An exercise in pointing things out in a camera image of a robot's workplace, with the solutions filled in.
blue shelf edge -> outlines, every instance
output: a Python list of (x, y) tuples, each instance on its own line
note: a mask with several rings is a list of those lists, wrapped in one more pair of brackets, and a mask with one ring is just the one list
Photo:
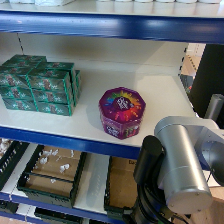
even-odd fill
[(0, 200), (10, 201), (10, 196), (9, 196), (9, 194), (0, 192)]
[(43, 208), (43, 209), (62, 212), (65, 214), (75, 215), (78, 217), (93, 219), (93, 220), (106, 222), (106, 223), (124, 224), (123, 221), (110, 219), (105, 214), (100, 214), (100, 213), (91, 212), (91, 211), (85, 211), (85, 210), (76, 209), (76, 208), (71, 209), (71, 208), (66, 208), (66, 207), (57, 206), (57, 205), (53, 205), (53, 204), (47, 204), (44, 202), (30, 200), (29, 198), (25, 198), (25, 197), (21, 197), (21, 196), (17, 196), (17, 195), (12, 195), (12, 202), (33, 205), (33, 206)]
[(52, 135), (6, 127), (0, 127), (0, 137), (35, 144), (74, 149), (82, 152), (123, 157), (128, 159), (137, 159), (140, 151), (139, 147), (71, 138), (66, 136)]
[(224, 44), (224, 18), (2, 10), (0, 32)]
[(48, 223), (42, 221), (41, 219), (35, 219), (35, 218), (29, 217), (29, 216), (26, 216), (26, 221), (29, 223), (36, 223), (36, 224), (48, 224)]
[(11, 213), (0, 211), (0, 216), (7, 217), (7, 218), (12, 218), (12, 219), (18, 219), (18, 220), (21, 220), (21, 221), (26, 221), (25, 216), (19, 215), (19, 214), (11, 214)]
[(29, 216), (23, 216), (23, 215), (19, 215), (19, 214), (10, 214), (7, 212), (2, 212), (2, 211), (0, 211), (0, 216), (6, 217), (6, 218), (11, 218), (11, 219), (17, 219), (17, 220), (21, 220), (21, 221), (25, 221), (25, 222), (30, 222), (30, 223), (47, 224), (46, 222), (44, 222), (40, 219), (35, 219), (35, 218), (31, 218)]

white shelf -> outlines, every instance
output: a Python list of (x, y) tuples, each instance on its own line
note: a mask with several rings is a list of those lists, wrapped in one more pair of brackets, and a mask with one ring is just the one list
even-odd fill
[[(88, 70), (82, 71), (82, 75), (83, 91), (72, 117), (7, 110), (0, 99), (0, 126), (140, 147), (145, 136), (154, 134), (155, 126), (162, 118), (194, 116), (179, 77)], [(98, 109), (98, 102), (104, 92), (120, 86), (138, 91), (146, 102), (139, 134), (125, 140), (114, 138), (103, 131)]]
[(87, 155), (74, 208), (106, 214), (103, 205), (108, 164), (109, 156)]
[(90, 14), (122, 14), (122, 15), (146, 15), (146, 16), (174, 16), (174, 17), (207, 17), (223, 18), (224, 7), (221, 4), (204, 3), (139, 3), (97, 0), (77, 0), (64, 6), (41, 7), (34, 4), (0, 4), (0, 10), (27, 11), (27, 12), (51, 12), (51, 13), (90, 13)]
[(33, 219), (41, 220), (41, 218), (34, 215), (35, 209), (36, 209), (35, 206), (30, 206), (29, 210), (28, 210), (28, 213), (27, 213), (27, 216), (30, 217), (30, 218), (33, 218)]
[(26, 215), (28, 214), (28, 212), (30, 210), (30, 207), (31, 207), (30, 205), (19, 204), (16, 214), (26, 217)]

green box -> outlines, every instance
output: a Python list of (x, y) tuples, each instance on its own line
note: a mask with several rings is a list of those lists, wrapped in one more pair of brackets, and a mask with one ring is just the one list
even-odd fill
[(81, 94), (81, 86), (77, 87), (76, 83), (73, 82), (72, 87), (73, 87), (74, 102), (75, 102), (75, 105), (77, 105), (79, 98), (80, 98), (80, 94)]
[(17, 100), (3, 98), (5, 106), (9, 110), (37, 111), (33, 100)]
[(66, 71), (33, 69), (28, 74), (30, 87), (40, 90), (64, 91), (71, 88), (69, 73)]
[(35, 56), (35, 55), (22, 55), (16, 54), (10, 60), (14, 61), (31, 61), (31, 62), (46, 62), (46, 56)]
[(36, 101), (36, 105), (39, 112), (64, 116), (72, 116), (75, 109), (73, 100), (70, 104), (44, 103)]
[(0, 66), (0, 86), (29, 88), (27, 74), (32, 68), (9, 68)]
[(40, 62), (38, 69), (67, 71), (70, 75), (70, 82), (76, 80), (75, 64), (66, 62)]
[(4, 67), (13, 67), (13, 68), (36, 68), (40, 62), (33, 61), (16, 61), (8, 60), (2, 64)]
[(76, 86), (80, 87), (82, 83), (80, 70), (75, 70), (75, 79), (76, 79)]
[(31, 90), (21, 87), (0, 86), (0, 94), (2, 98), (33, 100)]
[(73, 101), (72, 88), (68, 89), (68, 94), (64, 91), (55, 92), (38, 89), (32, 89), (32, 92), (34, 99), (40, 102), (69, 104)]

black tray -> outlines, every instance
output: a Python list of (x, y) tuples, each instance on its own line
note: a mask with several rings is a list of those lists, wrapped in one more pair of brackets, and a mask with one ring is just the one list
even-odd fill
[(0, 211), (15, 214), (19, 204), (0, 200)]
[[(26, 165), (25, 170), (23, 171), (22, 175), (19, 178), (17, 189), (19, 191), (23, 191), (31, 200), (72, 208), (75, 202), (75, 198), (76, 198), (76, 194), (77, 194), (78, 186), (79, 186), (79, 181), (82, 175), (82, 170), (84, 167), (87, 153), (81, 153), (76, 174), (74, 176), (74, 180), (69, 181), (69, 180), (63, 180), (63, 179), (59, 179), (59, 178), (55, 178), (51, 176), (32, 173), (32, 170), (34, 169), (35, 164), (38, 161), (43, 149), (44, 149), (43, 145), (37, 146), (37, 149), (33, 153), (30, 161)], [(72, 183), (73, 186), (70, 191), (69, 197), (25, 187), (26, 182), (31, 175)]]
[(0, 190), (11, 176), (12, 171), (26, 151), (29, 143), (14, 141), (0, 159)]
[(107, 222), (101, 222), (101, 221), (96, 221), (96, 220), (89, 220), (89, 224), (107, 224)]
[(41, 218), (44, 222), (51, 224), (81, 224), (82, 218), (47, 209), (36, 208), (34, 215)]
[(123, 221), (122, 216), (124, 214), (124, 210), (130, 210), (131, 208), (129, 207), (120, 208), (120, 207), (115, 207), (110, 205), (110, 172), (112, 169), (112, 160), (113, 160), (113, 157), (111, 156), (109, 160), (109, 165), (108, 165), (107, 182), (106, 182), (106, 189), (105, 189), (105, 195), (104, 195), (104, 210), (107, 212), (107, 216), (109, 218)]

product label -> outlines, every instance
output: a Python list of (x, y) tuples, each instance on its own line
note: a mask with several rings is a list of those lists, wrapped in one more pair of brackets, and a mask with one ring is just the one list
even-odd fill
[(46, 60), (45, 56), (33, 56), (33, 55), (20, 55), (20, 54), (16, 54), (14, 55), (10, 60), (14, 60), (14, 61), (35, 61), (35, 62), (39, 62), (39, 61), (44, 61)]
[(45, 90), (57, 90), (58, 86), (57, 85), (52, 85), (48, 79), (43, 79), (40, 80), (40, 82), (37, 82), (36, 85)]
[(107, 131), (108, 131), (108, 134), (113, 135), (115, 137), (118, 137), (119, 135), (119, 131), (117, 131), (113, 127), (107, 126)]
[(19, 74), (19, 75), (26, 75), (31, 68), (10, 68), (10, 67), (0, 67), (0, 73), (6, 75), (13, 75), (13, 74)]
[(13, 93), (11, 91), (8, 91), (7, 93), (4, 94), (4, 96), (7, 96), (7, 97), (13, 97)]
[(2, 66), (5, 67), (35, 67), (38, 65), (39, 62), (30, 62), (30, 61), (14, 61), (14, 60), (9, 60), (6, 61)]
[(18, 108), (19, 110), (30, 110), (31, 109), (31, 107), (28, 104), (25, 104), (19, 100), (16, 100), (12, 106), (14, 108)]
[(49, 102), (54, 102), (54, 95), (51, 92), (46, 92), (47, 100)]
[(62, 109), (58, 109), (56, 105), (50, 104), (43, 108), (43, 111), (51, 114), (63, 114), (64, 111)]
[(65, 64), (59, 63), (59, 62), (55, 62), (55, 63), (51, 63), (51, 64), (47, 64), (46, 68), (64, 68), (66, 67)]
[(17, 88), (11, 88), (11, 90), (12, 90), (12, 94), (15, 98), (20, 98), (20, 94), (19, 94), (19, 91)]
[(130, 138), (138, 133), (139, 126), (130, 127), (124, 131), (124, 137)]
[(114, 99), (113, 106), (118, 110), (125, 111), (133, 107), (131, 101), (126, 97), (117, 97)]
[(12, 78), (11, 75), (6, 75), (5, 77), (6, 77), (6, 79), (7, 79), (7, 81), (8, 81), (8, 84), (9, 84), (10, 86), (15, 86), (15, 82), (14, 82), (14, 80), (13, 80), (13, 78)]

